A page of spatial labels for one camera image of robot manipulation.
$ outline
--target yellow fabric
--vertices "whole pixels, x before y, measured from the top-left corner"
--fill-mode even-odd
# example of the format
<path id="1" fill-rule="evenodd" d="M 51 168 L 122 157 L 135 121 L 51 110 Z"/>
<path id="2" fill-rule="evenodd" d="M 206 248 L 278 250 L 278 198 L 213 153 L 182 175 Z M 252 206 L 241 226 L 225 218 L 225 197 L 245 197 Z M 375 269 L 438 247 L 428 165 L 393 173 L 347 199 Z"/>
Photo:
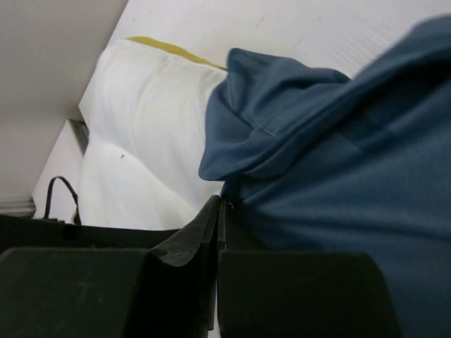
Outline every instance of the yellow fabric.
<path id="1" fill-rule="evenodd" d="M 170 54 L 182 56 L 183 58 L 186 58 L 187 60 L 190 60 L 195 63 L 203 63 L 205 65 L 212 65 L 213 67 L 227 70 L 227 68 L 221 67 L 220 65 L 215 65 L 214 63 L 211 63 L 211 62 L 205 60 L 204 58 L 195 56 L 194 54 L 191 54 L 189 51 L 186 51 L 183 48 L 180 48 L 179 46 L 176 46 L 173 44 L 167 44 L 165 42 L 158 41 L 158 40 L 152 39 L 150 37 L 129 37 L 128 40 L 137 42 L 138 44 L 145 44 L 150 47 L 161 49 Z"/>

